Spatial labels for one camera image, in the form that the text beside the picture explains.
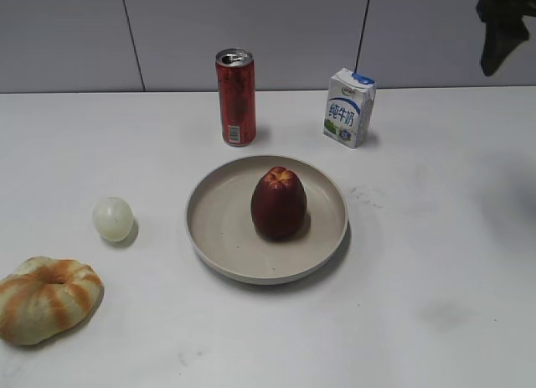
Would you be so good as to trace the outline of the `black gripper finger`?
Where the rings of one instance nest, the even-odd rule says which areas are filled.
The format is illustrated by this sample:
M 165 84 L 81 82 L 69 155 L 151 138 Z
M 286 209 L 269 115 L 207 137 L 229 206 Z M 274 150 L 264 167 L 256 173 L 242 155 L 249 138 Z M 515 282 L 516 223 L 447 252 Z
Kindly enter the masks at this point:
M 490 77 L 520 44 L 530 39 L 523 18 L 535 17 L 535 0 L 478 0 L 476 11 L 486 26 L 480 66 L 483 74 Z

